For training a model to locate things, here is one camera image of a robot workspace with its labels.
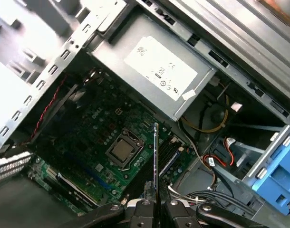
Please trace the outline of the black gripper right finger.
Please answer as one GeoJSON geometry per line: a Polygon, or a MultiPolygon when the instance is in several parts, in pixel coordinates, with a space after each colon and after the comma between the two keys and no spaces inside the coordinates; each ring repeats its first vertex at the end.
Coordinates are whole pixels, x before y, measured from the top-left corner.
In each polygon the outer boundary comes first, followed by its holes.
{"type": "Polygon", "coordinates": [[[163,228],[264,228],[243,216],[205,203],[193,210],[184,200],[172,199],[163,205],[163,228]]]}

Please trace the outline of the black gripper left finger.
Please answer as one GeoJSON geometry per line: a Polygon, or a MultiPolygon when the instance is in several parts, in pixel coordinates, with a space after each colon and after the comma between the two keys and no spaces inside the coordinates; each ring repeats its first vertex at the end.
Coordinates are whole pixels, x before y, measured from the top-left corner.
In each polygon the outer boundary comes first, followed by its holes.
{"type": "Polygon", "coordinates": [[[134,199],[127,207],[109,203],[60,225],[61,228],[155,228],[156,203],[148,199],[134,199]]]}

